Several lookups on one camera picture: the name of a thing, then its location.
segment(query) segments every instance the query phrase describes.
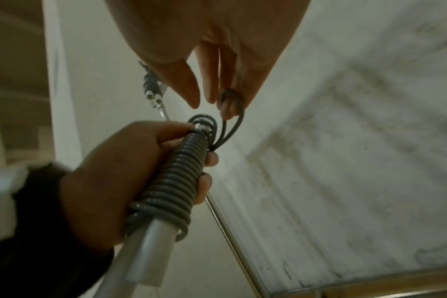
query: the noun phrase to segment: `coil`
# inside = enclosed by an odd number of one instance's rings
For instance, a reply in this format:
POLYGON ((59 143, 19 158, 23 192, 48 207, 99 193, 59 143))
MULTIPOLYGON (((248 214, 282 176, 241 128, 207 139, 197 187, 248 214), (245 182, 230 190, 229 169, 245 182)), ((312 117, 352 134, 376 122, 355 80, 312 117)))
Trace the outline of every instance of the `coil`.
POLYGON ((133 213, 126 221, 126 235, 130 235, 152 218, 159 218, 178 228, 176 241, 183 240, 187 236, 191 224, 191 210, 196 198, 197 181, 202 175, 207 152, 215 151, 227 142, 243 121, 245 111, 240 95, 233 89, 225 88, 220 92, 219 100, 223 103, 227 98, 236 102, 240 112, 233 128, 225 134, 226 122, 222 121, 220 137, 215 141, 217 122, 213 117, 199 114, 189 119, 195 128, 174 148, 138 200, 131 203, 133 213))

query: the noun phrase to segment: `gray cord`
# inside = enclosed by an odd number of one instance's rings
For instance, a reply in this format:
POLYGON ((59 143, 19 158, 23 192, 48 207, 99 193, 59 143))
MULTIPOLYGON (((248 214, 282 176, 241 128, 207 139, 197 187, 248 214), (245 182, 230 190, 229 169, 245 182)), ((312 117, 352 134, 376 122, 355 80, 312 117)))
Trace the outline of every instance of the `gray cord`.
POLYGON ((202 175, 205 157, 208 151, 215 151, 225 144, 240 127, 245 110, 241 96, 230 88, 220 92, 221 103, 227 98, 236 103, 240 115, 230 132, 225 135, 226 121, 222 121, 222 131, 217 136, 216 120, 206 114, 199 114, 190 123, 201 124, 206 129, 194 129, 187 134, 168 157, 158 171, 158 175, 139 196, 139 200, 130 204, 134 211, 126 220, 125 232, 130 235, 152 217, 163 219, 179 229, 176 241, 183 240, 191 224, 191 209, 197 192, 197 181, 202 175))

